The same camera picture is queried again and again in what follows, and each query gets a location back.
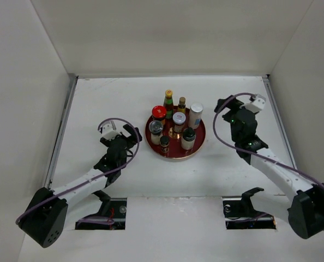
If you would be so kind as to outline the black-top white bottle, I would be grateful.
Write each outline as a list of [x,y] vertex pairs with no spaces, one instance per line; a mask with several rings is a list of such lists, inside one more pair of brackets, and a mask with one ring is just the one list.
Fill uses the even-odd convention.
[[195,131],[191,127],[186,128],[182,134],[182,139],[181,139],[182,149],[191,150],[194,147],[195,139],[196,139]]

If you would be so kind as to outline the small black-cap spice jar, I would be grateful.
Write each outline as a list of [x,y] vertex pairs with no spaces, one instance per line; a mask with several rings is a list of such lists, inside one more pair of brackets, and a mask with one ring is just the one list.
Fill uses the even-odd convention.
[[161,147],[162,153],[167,153],[169,151],[169,143],[170,143],[170,139],[168,136],[163,135],[160,138],[160,147]]

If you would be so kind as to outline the tall silver-lid spice jar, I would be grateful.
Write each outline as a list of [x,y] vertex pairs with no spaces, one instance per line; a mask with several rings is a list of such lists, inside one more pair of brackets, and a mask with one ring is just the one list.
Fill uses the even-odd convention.
[[189,110],[188,126],[192,129],[197,129],[201,122],[203,113],[203,105],[199,102],[192,103]]

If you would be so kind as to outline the red-lid chili sauce jar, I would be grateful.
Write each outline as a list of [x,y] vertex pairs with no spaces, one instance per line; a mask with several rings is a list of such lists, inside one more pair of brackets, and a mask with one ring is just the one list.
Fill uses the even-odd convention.
[[157,105],[152,109],[152,117],[155,121],[160,121],[162,125],[165,125],[166,108],[162,105]]

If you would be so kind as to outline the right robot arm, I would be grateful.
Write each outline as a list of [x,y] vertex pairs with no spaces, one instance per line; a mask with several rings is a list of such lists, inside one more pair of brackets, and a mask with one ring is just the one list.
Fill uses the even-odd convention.
[[255,187],[241,195],[240,208],[244,216],[254,218],[258,212],[284,220],[303,239],[324,231],[324,183],[280,161],[269,146],[256,134],[256,115],[265,107],[266,100],[250,94],[244,104],[235,95],[219,99],[214,109],[230,124],[231,148],[250,166],[262,172],[286,196],[279,200],[273,194]]

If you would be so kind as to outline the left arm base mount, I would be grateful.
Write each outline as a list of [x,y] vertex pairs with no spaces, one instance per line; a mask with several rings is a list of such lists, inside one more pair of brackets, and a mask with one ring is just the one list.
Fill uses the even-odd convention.
[[93,193],[101,205],[96,213],[75,223],[75,230],[125,230],[127,198],[111,198],[102,190]]

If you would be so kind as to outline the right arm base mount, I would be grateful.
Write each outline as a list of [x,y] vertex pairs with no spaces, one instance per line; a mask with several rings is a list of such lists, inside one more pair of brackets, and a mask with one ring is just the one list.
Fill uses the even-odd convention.
[[276,229],[272,215],[253,208],[251,197],[261,191],[264,189],[255,187],[242,193],[241,196],[223,197],[223,213],[227,230]]

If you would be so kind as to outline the gold-cap yellow-label bottle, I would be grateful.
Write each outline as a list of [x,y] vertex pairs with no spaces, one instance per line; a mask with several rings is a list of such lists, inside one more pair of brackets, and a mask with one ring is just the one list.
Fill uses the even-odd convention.
[[180,97],[177,111],[185,114],[185,111],[186,111],[185,97]]

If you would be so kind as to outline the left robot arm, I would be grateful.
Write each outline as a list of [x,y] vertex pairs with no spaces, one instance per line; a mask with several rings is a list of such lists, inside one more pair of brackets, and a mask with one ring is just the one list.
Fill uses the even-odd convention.
[[98,131],[106,146],[104,156],[86,174],[55,189],[42,187],[36,191],[16,225],[42,248],[50,247],[62,233],[68,211],[91,194],[112,185],[136,156],[142,136],[137,127],[126,122],[128,135],[117,132],[114,120],[102,123]]

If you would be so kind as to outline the yellow-cap green sauce bottle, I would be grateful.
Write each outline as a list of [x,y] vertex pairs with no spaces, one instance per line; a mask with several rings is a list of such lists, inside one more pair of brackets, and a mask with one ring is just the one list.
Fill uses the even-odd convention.
[[166,109],[166,119],[171,119],[173,116],[174,105],[173,105],[173,97],[172,96],[173,96],[172,90],[165,91],[165,98],[164,98],[163,106]]

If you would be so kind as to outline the white-lid dark sauce jar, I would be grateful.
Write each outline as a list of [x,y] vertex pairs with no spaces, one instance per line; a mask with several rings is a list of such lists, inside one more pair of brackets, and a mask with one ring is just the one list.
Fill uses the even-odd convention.
[[182,112],[176,112],[173,114],[172,120],[174,122],[174,132],[180,133],[182,131],[186,119],[186,115]]

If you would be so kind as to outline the clear grinder with black cap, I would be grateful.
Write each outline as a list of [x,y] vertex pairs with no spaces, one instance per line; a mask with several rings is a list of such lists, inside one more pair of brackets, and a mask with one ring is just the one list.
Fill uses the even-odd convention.
[[154,120],[149,124],[151,142],[155,145],[160,144],[160,138],[163,135],[164,126],[161,121]]

